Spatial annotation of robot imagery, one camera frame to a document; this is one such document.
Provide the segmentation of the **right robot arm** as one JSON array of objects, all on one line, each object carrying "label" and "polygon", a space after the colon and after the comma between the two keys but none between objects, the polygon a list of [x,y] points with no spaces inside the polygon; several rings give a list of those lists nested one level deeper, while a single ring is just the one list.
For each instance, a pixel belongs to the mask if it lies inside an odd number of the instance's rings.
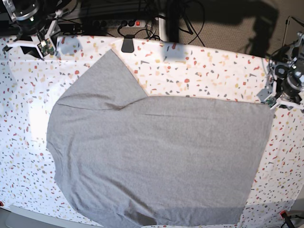
[{"label": "right robot arm", "polygon": [[44,0],[4,0],[3,5],[19,28],[16,38],[3,47],[4,53],[17,47],[39,59],[56,53],[61,10],[47,14],[49,7]]}]

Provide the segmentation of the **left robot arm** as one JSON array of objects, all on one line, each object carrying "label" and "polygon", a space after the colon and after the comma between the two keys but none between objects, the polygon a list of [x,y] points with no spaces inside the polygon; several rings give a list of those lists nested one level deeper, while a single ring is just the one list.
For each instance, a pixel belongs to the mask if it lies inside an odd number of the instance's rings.
[{"label": "left robot arm", "polygon": [[269,57],[265,87],[257,94],[270,109],[304,111],[304,34]]}]

